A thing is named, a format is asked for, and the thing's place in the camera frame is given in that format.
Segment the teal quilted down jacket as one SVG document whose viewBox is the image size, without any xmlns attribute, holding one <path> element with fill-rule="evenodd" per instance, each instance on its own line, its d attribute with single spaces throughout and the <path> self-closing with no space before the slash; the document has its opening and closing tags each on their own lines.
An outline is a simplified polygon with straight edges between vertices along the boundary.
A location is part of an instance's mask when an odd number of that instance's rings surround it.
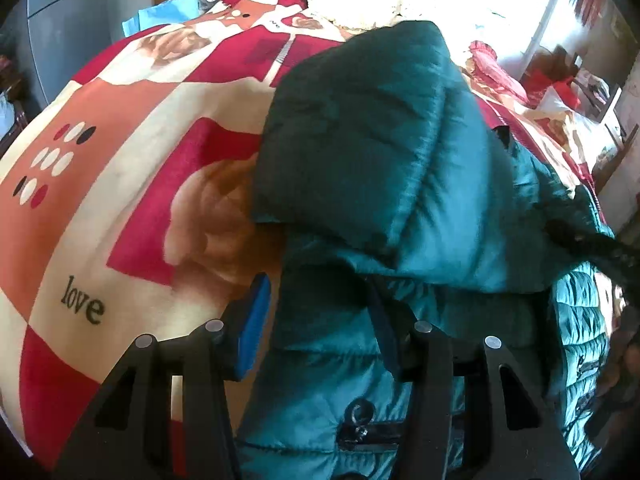
<svg viewBox="0 0 640 480">
<path fill-rule="evenodd" d="M 579 471 L 610 341 L 596 267 L 571 231 L 610 234 L 584 186 L 500 136 L 430 22 L 307 58 L 277 86 L 253 216 L 285 236 L 269 348 L 236 445 L 247 479 L 385 479 L 410 388 L 386 370 L 370 297 L 450 337 L 501 339 Z"/>
</svg>

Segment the red orange patterned blanket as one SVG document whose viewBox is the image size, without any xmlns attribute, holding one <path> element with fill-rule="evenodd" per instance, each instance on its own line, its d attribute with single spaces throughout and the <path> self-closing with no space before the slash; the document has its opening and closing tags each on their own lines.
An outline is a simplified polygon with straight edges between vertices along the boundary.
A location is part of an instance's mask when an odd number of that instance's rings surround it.
<svg viewBox="0 0 640 480">
<path fill-rule="evenodd" d="M 3 478 L 53 471 L 137 336 L 189 335 L 261 273 L 277 310 L 285 236 L 253 216 L 268 112 L 292 68 L 356 36 L 299 0 L 222 0 L 107 48 L 18 136 L 1 161 L 1 419 L 25 461 Z M 468 63 L 487 125 L 592 194 Z"/>
</svg>

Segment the white pillow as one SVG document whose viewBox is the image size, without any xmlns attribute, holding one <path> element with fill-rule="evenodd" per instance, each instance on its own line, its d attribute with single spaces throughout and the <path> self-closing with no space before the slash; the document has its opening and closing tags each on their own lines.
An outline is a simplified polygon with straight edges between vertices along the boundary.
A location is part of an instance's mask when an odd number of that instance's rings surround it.
<svg viewBox="0 0 640 480">
<path fill-rule="evenodd" d="M 552 136 L 575 162 L 585 164 L 590 172 L 616 152 L 608 128 L 568 107 L 553 87 L 546 89 L 528 117 Z"/>
</svg>

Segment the red gift bag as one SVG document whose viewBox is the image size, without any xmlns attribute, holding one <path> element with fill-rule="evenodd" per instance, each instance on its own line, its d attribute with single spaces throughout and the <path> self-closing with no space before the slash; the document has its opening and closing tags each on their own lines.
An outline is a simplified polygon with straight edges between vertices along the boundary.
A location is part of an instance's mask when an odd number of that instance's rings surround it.
<svg viewBox="0 0 640 480">
<path fill-rule="evenodd" d="M 521 79 L 521 84 L 527 94 L 527 106 L 536 108 L 544 98 L 547 90 L 551 88 L 566 106 L 571 110 L 578 110 L 580 105 L 579 96 L 570 88 L 576 75 L 576 70 L 572 70 L 566 77 L 552 79 L 541 70 L 526 72 Z"/>
</svg>

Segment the pink ruffled heart cushion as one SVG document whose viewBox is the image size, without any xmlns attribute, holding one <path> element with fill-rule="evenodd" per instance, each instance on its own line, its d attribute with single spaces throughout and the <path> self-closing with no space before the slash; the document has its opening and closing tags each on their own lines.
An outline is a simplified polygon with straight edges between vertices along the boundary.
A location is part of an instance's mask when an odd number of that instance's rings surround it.
<svg viewBox="0 0 640 480">
<path fill-rule="evenodd" d="M 469 52 L 469 71 L 475 79 L 498 94 L 510 96 L 521 104 L 528 103 L 526 90 L 499 65 L 497 53 L 489 44 L 472 41 Z"/>
</svg>

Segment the grey refrigerator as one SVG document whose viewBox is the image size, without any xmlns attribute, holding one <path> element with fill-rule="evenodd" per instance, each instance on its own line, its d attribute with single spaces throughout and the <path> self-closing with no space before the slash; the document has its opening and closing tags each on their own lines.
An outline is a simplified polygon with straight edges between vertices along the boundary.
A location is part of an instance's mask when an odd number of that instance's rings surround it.
<svg viewBox="0 0 640 480">
<path fill-rule="evenodd" d="M 107 0 L 18 0 L 1 25 L 1 53 L 23 77 L 32 115 L 110 44 Z"/>
</svg>

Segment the light blue paper bag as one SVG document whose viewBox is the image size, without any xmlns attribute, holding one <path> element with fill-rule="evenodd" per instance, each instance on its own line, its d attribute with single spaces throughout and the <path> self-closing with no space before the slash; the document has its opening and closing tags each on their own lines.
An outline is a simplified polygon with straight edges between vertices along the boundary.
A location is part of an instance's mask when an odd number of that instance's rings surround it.
<svg viewBox="0 0 640 480">
<path fill-rule="evenodd" d="M 156 6 L 139 10 L 132 18 L 122 22 L 125 37 L 157 25 L 176 24 L 201 15 L 198 0 L 166 0 Z"/>
</svg>

